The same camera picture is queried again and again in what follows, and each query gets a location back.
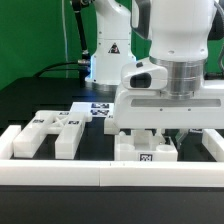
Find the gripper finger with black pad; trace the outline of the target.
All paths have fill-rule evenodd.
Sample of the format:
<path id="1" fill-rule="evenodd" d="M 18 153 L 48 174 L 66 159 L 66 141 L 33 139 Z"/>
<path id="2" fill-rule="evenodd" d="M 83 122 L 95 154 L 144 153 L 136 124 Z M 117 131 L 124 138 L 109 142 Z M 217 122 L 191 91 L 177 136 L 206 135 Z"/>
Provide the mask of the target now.
<path id="1" fill-rule="evenodd" d="M 189 132 L 188 129 L 180 129 L 178 133 L 176 134 L 175 140 L 176 140 L 176 147 L 178 149 L 181 148 L 181 144 L 183 140 L 186 138 L 186 136 L 188 135 L 188 132 Z"/>

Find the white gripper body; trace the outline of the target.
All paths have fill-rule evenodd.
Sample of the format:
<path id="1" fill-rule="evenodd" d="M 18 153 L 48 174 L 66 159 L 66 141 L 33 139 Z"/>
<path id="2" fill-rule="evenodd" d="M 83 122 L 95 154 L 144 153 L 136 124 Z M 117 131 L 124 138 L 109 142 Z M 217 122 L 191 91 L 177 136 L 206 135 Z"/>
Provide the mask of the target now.
<path id="1" fill-rule="evenodd" d="M 113 120 L 119 129 L 223 129 L 224 80 L 199 81 L 189 96 L 168 94 L 168 71 L 148 61 L 123 67 Z"/>

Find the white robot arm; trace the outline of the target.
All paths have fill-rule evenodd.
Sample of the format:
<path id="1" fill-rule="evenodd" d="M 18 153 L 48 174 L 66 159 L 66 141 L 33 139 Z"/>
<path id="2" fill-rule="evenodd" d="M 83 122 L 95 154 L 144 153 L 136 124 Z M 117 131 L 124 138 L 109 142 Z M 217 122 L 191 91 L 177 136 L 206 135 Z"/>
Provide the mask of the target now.
<path id="1" fill-rule="evenodd" d="M 86 82 L 116 90 L 104 132 L 224 129 L 224 80 L 206 80 L 220 0 L 96 0 L 99 46 Z"/>

